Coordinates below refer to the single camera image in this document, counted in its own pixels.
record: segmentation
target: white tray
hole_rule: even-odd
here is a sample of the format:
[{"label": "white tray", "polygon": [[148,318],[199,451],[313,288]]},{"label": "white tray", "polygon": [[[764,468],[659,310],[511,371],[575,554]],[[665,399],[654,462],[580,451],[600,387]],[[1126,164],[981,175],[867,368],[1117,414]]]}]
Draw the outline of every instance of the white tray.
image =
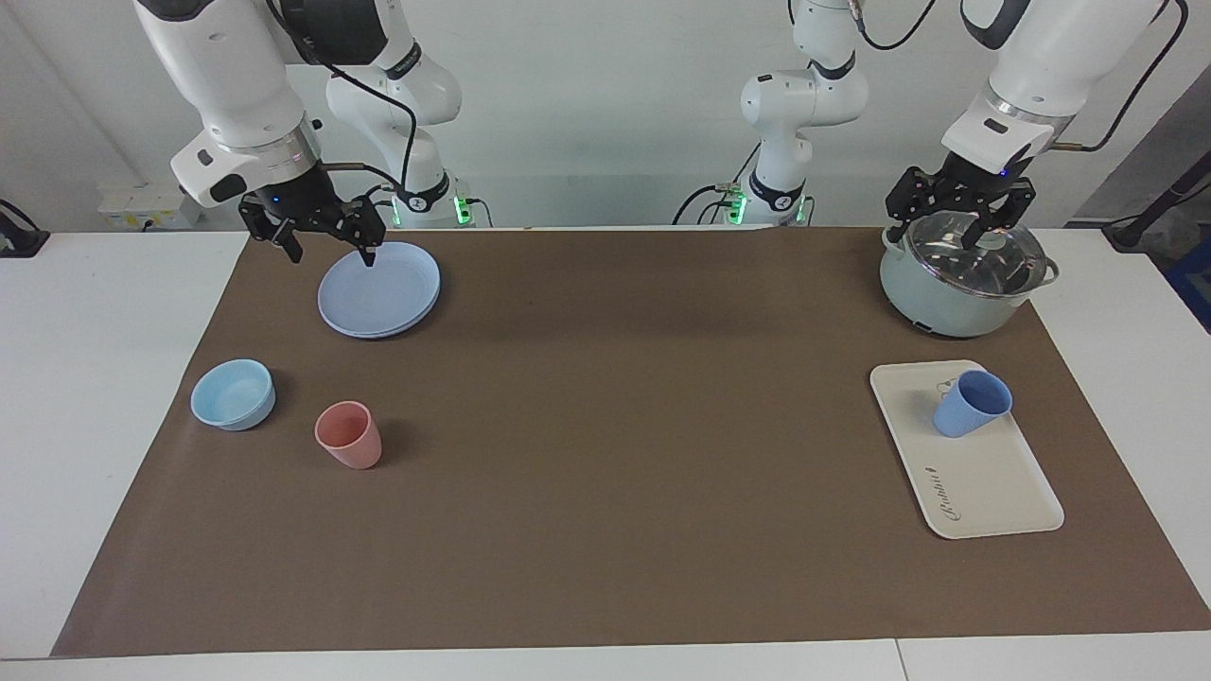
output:
[{"label": "white tray", "polygon": [[934,428],[942,396],[972,368],[983,367],[957,360],[871,372],[925,522],[947,539],[1058,530],[1063,508],[1012,414],[958,439]]}]

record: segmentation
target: wall outlet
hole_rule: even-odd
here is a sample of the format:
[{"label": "wall outlet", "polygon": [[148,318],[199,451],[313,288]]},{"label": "wall outlet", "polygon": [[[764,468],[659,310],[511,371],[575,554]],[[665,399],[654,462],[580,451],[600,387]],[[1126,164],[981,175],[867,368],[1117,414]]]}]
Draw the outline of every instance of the wall outlet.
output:
[{"label": "wall outlet", "polygon": [[194,229],[202,207],[176,187],[110,190],[97,207],[105,224],[119,230]]}]

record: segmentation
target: white table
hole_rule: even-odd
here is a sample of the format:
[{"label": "white table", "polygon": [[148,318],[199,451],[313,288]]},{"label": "white table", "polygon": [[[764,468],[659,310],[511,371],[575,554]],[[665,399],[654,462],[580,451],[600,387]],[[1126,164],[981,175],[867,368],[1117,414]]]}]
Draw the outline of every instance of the white table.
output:
[{"label": "white table", "polygon": [[[1204,600],[1211,337],[1142,256],[1039,231],[1035,305]],[[240,233],[57,235],[0,262],[0,658],[48,654],[231,273]],[[0,663],[0,679],[1207,679],[1211,634]]]}]

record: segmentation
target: pot handle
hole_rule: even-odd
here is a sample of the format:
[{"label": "pot handle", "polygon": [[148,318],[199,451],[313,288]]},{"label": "pot handle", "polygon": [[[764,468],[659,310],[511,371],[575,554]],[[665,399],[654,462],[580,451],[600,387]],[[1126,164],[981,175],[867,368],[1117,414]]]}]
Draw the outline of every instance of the pot handle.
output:
[{"label": "pot handle", "polygon": [[883,238],[883,247],[886,248],[888,252],[891,253],[891,256],[899,261],[900,258],[905,257],[905,250],[903,250],[902,245],[893,244],[888,239],[888,233],[889,231],[891,231],[890,227],[883,228],[883,233],[880,234],[880,236]]},{"label": "pot handle", "polygon": [[1048,261],[1048,271],[1051,274],[1051,279],[1044,276],[1043,282],[1039,284],[1039,287],[1046,286],[1048,284],[1055,284],[1056,280],[1060,279],[1060,265],[1057,265],[1056,262],[1052,261],[1051,258],[1045,258],[1045,259]]}]

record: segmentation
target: pink cup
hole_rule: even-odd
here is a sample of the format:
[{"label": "pink cup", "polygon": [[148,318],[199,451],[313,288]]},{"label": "pink cup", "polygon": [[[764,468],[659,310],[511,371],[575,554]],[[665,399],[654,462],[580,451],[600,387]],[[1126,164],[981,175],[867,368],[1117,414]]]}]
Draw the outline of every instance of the pink cup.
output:
[{"label": "pink cup", "polygon": [[337,402],[315,422],[315,441],[338,462],[362,470],[383,456],[383,439],[374,417],[361,402]]}]

